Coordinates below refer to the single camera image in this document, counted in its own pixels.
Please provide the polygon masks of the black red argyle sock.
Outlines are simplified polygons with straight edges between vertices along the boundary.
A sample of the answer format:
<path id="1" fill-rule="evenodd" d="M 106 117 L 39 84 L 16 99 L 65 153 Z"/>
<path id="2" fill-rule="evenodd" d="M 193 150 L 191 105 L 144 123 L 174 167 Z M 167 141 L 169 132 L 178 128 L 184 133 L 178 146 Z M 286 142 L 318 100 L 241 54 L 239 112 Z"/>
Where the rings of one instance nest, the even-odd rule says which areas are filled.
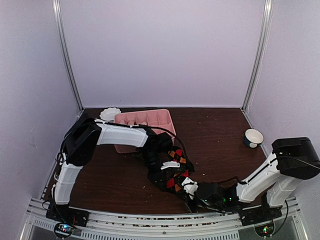
<path id="1" fill-rule="evenodd" d="M 183 181 L 193 173 L 194 165 L 187 160 L 182 148 L 173 146 L 167 157 L 161 159 L 160 171 L 155 185 L 162 191 L 176 195 L 185 200 L 189 194 L 184 190 Z"/>

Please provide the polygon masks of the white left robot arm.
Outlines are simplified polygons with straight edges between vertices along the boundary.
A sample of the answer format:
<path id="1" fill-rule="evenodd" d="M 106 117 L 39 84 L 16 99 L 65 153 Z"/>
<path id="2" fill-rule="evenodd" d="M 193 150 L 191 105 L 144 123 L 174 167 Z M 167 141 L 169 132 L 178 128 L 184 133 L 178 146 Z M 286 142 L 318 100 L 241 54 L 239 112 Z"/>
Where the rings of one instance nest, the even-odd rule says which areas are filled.
<path id="1" fill-rule="evenodd" d="M 149 125 L 125 125 L 96 118 L 78 120 L 66 133 L 60 147 L 61 172 L 51 190 L 55 205 L 52 213 L 61 222 L 72 218 L 66 205 L 80 173 L 100 145 L 127 145 L 139 149 L 150 174 L 161 172 L 159 154 L 172 149 L 176 135 L 163 127 Z"/>

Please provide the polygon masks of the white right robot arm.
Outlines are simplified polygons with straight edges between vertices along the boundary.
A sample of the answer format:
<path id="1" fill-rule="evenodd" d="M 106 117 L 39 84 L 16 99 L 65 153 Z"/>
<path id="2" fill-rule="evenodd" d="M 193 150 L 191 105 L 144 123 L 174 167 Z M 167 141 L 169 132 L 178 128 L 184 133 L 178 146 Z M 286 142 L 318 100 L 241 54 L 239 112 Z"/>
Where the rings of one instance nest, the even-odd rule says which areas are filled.
<path id="1" fill-rule="evenodd" d="M 272 152 L 248 177 L 224 188 L 216 182 L 195 182 L 187 177 L 182 184 L 186 191 L 186 209 L 198 208 L 218 213 L 240 212 L 265 192 L 262 206 L 256 210 L 259 220 L 268 220 L 286 198 L 305 180 L 320 173 L 320 159 L 308 137 L 279 138 L 272 143 Z"/>

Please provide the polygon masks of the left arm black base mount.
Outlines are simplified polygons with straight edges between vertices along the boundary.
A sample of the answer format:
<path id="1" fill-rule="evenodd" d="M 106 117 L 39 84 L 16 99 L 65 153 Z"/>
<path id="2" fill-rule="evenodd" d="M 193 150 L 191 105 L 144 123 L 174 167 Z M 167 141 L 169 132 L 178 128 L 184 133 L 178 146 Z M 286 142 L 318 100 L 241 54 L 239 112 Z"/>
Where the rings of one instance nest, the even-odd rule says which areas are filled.
<path id="1" fill-rule="evenodd" d="M 75 227 L 86 227 L 90 213 L 86 210 L 69 207 L 68 204 L 59 205 L 50 200 L 46 218 L 56 222 L 66 223 Z"/>

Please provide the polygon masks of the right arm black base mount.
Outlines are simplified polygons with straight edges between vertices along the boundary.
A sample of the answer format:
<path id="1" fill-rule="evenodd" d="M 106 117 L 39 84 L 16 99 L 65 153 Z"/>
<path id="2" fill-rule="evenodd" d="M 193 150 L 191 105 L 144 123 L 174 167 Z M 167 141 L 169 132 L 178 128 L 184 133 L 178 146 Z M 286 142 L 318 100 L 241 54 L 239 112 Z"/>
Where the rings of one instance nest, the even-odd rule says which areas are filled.
<path id="1" fill-rule="evenodd" d="M 257 207 L 242 209 L 239 213 L 239 218 L 242 226 L 249 226 L 271 221 L 282 215 L 281 206 L 271 207 L 269 204 L 262 204 Z"/>

